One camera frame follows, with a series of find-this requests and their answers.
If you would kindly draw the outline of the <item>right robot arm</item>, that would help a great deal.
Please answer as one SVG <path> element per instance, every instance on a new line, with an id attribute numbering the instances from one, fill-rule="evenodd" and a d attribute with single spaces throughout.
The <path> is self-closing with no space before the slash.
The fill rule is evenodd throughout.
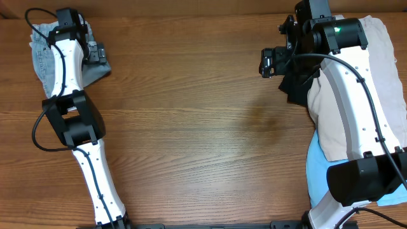
<path id="1" fill-rule="evenodd" d="M 286 45 L 261 52 L 259 73 L 298 87 L 325 74 L 344 126 L 347 162 L 331 166 L 328 191 L 299 221 L 272 228 L 356 228 L 352 216 L 406 185 L 406 148 L 382 110 L 369 66 L 368 39 L 357 18 L 337 19 L 327 1 L 302 0 L 279 26 Z"/>

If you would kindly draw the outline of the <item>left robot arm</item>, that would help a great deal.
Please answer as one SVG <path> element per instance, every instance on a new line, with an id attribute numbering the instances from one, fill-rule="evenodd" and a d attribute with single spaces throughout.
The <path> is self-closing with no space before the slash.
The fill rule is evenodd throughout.
<path id="1" fill-rule="evenodd" d="M 96 227 L 131 228 L 107 165 L 104 121 L 83 86 L 83 61 L 89 54 L 86 23 L 70 8 L 57 10 L 56 16 L 58 25 L 48 35 L 55 81 L 52 96 L 42 102 L 43 115 L 79 163 L 93 202 Z"/>

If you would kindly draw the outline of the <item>light blue denim shorts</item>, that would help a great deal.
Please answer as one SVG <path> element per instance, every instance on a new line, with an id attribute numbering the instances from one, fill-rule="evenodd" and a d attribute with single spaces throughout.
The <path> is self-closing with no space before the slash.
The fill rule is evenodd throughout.
<path id="1" fill-rule="evenodd" d="M 88 34 L 86 35 L 86 41 L 96 41 L 92 28 L 90 24 L 85 21 L 88 28 Z M 49 32 L 52 31 L 58 22 L 53 22 L 50 24 L 34 24 L 33 26 L 45 36 L 48 36 Z M 48 47 L 45 39 L 41 37 L 37 32 L 32 31 L 30 35 L 31 42 L 29 46 L 32 51 L 32 63 L 34 71 L 43 84 L 43 89 L 45 91 L 46 97 L 49 99 L 54 95 L 58 95 L 61 91 L 61 87 L 58 86 L 57 90 L 54 90 L 55 86 L 55 61 L 52 50 Z M 98 81 L 99 79 L 107 76 L 111 72 L 111 66 L 107 62 L 106 64 L 83 64 L 82 67 L 82 86 L 87 87 L 92 83 Z"/>

